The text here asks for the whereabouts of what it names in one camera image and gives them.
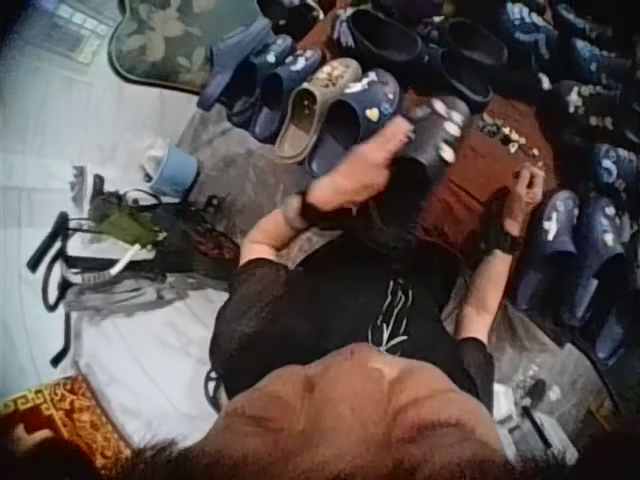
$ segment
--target person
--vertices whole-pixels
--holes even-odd
[[[626,459],[616,471],[630,465],[637,434],[601,442],[571,470],[553,459],[506,459],[489,411],[487,343],[510,253],[496,248],[482,261],[454,336],[440,322],[420,262],[406,265],[405,257],[398,267],[348,238],[294,271],[277,262],[307,228],[305,209],[351,209],[380,194],[410,134],[408,122],[394,119],[258,222],[216,320],[216,330],[231,333],[213,343],[231,342],[229,357],[241,359],[223,365],[233,398],[200,441],[139,449],[108,478],[593,478],[611,459]],[[522,168],[505,204],[506,232],[523,233],[543,183],[540,168]]]

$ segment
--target floral cushion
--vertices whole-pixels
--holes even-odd
[[[121,0],[109,60],[126,81],[199,93],[209,47],[260,15],[255,0]]]

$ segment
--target black shirt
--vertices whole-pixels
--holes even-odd
[[[445,330],[440,316],[452,280],[430,263],[423,256],[391,262],[341,237],[294,270],[266,259],[242,265],[211,341],[212,367],[227,395],[282,366],[368,342],[435,365],[491,409],[493,360],[480,341],[459,342]]]

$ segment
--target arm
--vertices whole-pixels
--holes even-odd
[[[353,207],[384,190],[389,166],[407,142],[412,126],[401,117],[349,151],[329,174],[309,186],[306,201],[323,212]],[[240,248],[240,265],[255,258],[275,260],[278,252],[306,229],[300,218],[300,196],[287,197],[282,207],[262,218]]]
[[[505,204],[504,229],[519,237],[531,210],[542,200],[544,172],[525,164],[518,182]],[[477,338],[489,343],[489,332],[498,313],[509,279],[513,257],[493,250],[480,264],[471,279],[469,293],[456,321],[456,338]]]

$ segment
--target patterned rug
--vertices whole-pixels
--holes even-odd
[[[130,446],[82,375],[65,377],[6,400],[0,411],[0,432],[18,451],[51,437],[73,442],[103,472],[131,454]]]

